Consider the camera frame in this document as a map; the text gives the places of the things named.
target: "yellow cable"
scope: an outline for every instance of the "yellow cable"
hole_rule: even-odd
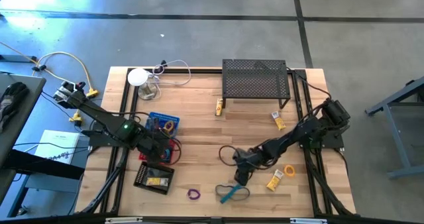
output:
[[[9,45],[5,44],[4,42],[0,42],[0,44],[2,44],[3,46],[5,46],[5,47],[7,47],[7,48],[10,48],[11,50],[13,50],[13,51],[17,52],[18,54],[20,54],[20,55],[21,55],[21,56],[23,56],[24,58],[26,58],[26,59],[28,59],[29,61],[33,62],[37,68],[39,67],[41,60],[45,59],[45,58],[46,58],[46,57],[48,57],[48,56],[55,55],[55,54],[64,54],[64,55],[70,56],[71,58],[73,58],[73,59],[77,60],[77,61],[81,64],[82,68],[84,69],[85,76],[87,77],[88,86],[89,86],[89,88],[90,88],[90,89],[93,89],[93,87],[91,86],[90,78],[89,78],[89,76],[88,76],[87,68],[85,67],[84,63],[83,63],[80,59],[78,59],[76,56],[74,56],[73,54],[70,54],[70,53],[68,53],[68,52],[51,52],[51,53],[49,53],[49,54],[46,54],[46,55],[42,56],[42,57],[41,57],[41,58],[40,58],[40,59],[36,62],[36,61],[34,61],[33,59],[31,59],[31,58],[29,58],[28,56],[26,56],[25,54],[23,54],[22,52],[19,52],[18,50],[16,50],[16,49],[14,49],[14,48],[10,47]],[[65,78],[61,78],[60,76],[55,75],[53,72],[51,72],[51,71],[50,71],[50,70],[48,70],[48,69],[44,69],[44,70],[45,70],[46,72],[48,72],[50,75],[54,76],[55,78],[58,78],[59,80],[62,80],[62,81],[65,81],[65,82],[70,82],[70,81],[68,81],[68,80],[67,80],[67,79],[65,79]]]
[[[49,54],[46,54],[46,55],[42,56],[40,59],[38,59],[38,62],[35,64],[35,66],[36,66],[36,67],[39,67],[39,65],[40,65],[40,63],[41,63],[41,60],[43,60],[43,59],[45,59],[45,58],[47,58],[47,57],[49,57],[49,56],[55,55],[55,54],[64,54],[64,55],[70,56],[71,58],[73,58],[73,59],[77,60],[77,61],[81,64],[82,68],[84,69],[85,76],[87,77],[87,82],[88,82],[88,86],[89,86],[89,88],[90,88],[90,89],[93,89],[93,87],[91,86],[90,78],[89,78],[89,76],[88,76],[87,68],[85,67],[84,63],[83,63],[80,59],[78,59],[76,56],[74,56],[73,54],[70,54],[70,53],[68,53],[68,52],[51,52],[51,53],[49,53]],[[68,80],[66,80],[66,79],[64,79],[64,78],[61,78],[61,77],[58,77],[58,76],[54,75],[51,71],[48,71],[47,69],[45,69],[45,70],[46,70],[46,71],[47,71],[50,75],[54,76],[55,78],[61,79],[62,81],[67,81],[67,82],[69,82]]]
[[[5,44],[4,42],[0,42],[0,43],[1,43],[3,46],[5,46],[5,47],[7,47],[7,48],[10,48],[11,50],[13,50],[13,51],[15,51],[15,52],[19,53],[21,56],[23,56],[24,58],[26,58],[26,59],[30,60],[31,62],[34,62],[35,64],[37,64],[37,62],[35,62],[34,60],[32,60],[31,58],[29,58],[28,56],[26,56],[26,55],[25,55],[25,54],[23,54],[22,52],[19,52],[18,50],[16,50],[16,49],[14,49],[14,48],[10,47],[9,45]]]

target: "red object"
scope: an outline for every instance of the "red object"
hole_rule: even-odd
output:
[[[160,164],[169,164],[169,163],[171,163],[171,160],[172,160],[172,154],[174,153],[174,147],[176,146],[177,144],[176,144],[176,142],[175,141],[173,141],[173,140],[170,140],[170,146],[168,147],[168,150],[171,150],[171,152],[170,152],[170,159],[169,159],[169,161],[168,162],[161,162]],[[143,154],[143,153],[141,153],[140,152],[140,155],[138,156],[138,159],[139,160],[143,160],[143,161],[145,161],[146,160],[146,157],[145,157],[145,155]]]

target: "white cable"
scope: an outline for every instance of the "white cable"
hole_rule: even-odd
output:
[[[182,63],[185,64],[185,66],[187,66],[188,80],[185,81],[185,82],[182,82],[182,83],[177,83],[177,82],[162,82],[162,81],[160,81],[158,75],[161,75],[161,74],[164,73],[164,71],[165,71],[165,65],[168,65],[168,64],[171,64],[171,63],[174,63],[174,62],[182,62]],[[162,71],[159,72],[159,73],[155,73],[154,72],[155,70],[162,70]],[[183,60],[174,60],[172,62],[168,62],[168,63],[165,63],[165,64],[157,64],[157,65],[155,65],[155,67],[153,68],[152,73],[151,73],[151,75],[149,77],[150,78],[153,78],[153,82],[149,82],[149,83],[152,83],[153,85],[155,85],[156,86],[156,89],[159,92],[159,94],[156,94],[153,97],[153,99],[159,99],[162,96],[162,91],[160,90],[159,84],[185,85],[188,82],[190,82],[190,80],[191,80],[191,71],[190,71],[190,67],[188,66],[187,62],[184,62]]]
[[[158,80],[156,80],[155,79],[155,81],[154,82],[151,82],[151,83],[156,83],[156,84],[170,84],[170,85],[185,85],[185,84],[187,84],[188,82],[190,82],[190,80],[191,80],[191,71],[190,71],[190,67],[188,66],[188,64],[187,64],[187,62],[184,62],[183,60],[175,60],[175,61],[172,61],[172,62],[168,62],[168,63],[165,63],[165,64],[158,64],[158,65],[155,65],[155,67],[153,68],[153,70],[152,70],[152,75],[153,75],[153,78],[155,77],[155,76],[157,76],[157,75],[161,75],[161,74],[163,74],[164,73],[164,71],[165,71],[165,65],[168,65],[168,64],[171,64],[171,63],[174,63],[174,62],[182,62],[182,63],[184,63],[185,64],[185,66],[187,66],[187,69],[188,69],[188,80],[187,81],[185,81],[185,82],[182,82],[182,83],[176,83],[176,82],[162,82],[162,81],[160,81],[159,79]],[[160,73],[154,73],[154,71],[156,70],[156,69],[159,69],[160,70],[160,68],[162,68],[162,71],[160,72]]]

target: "gray metal stand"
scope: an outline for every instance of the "gray metal stand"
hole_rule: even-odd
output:
[[[411,82],[398,92],[377,105],[365,110],[368,116],[384,111],[389,122],[397,151],[403,165],[402,169],[388,172],[389,178],[399,178],[424,173],[424,165],[413,165],[410,154],[415,154],[414,147],[422,143],[424,127],[424,103],[400,102],[416,94],[424,87],[424,77]]]

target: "orange ring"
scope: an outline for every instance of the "orange ring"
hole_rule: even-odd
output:
[[[289,177],[293,177],[296,174],[296,172],[294,171],[293,166],[288,164],[288,165],[286,165],[286,167],[284,167],[284,174],[289,176]]]

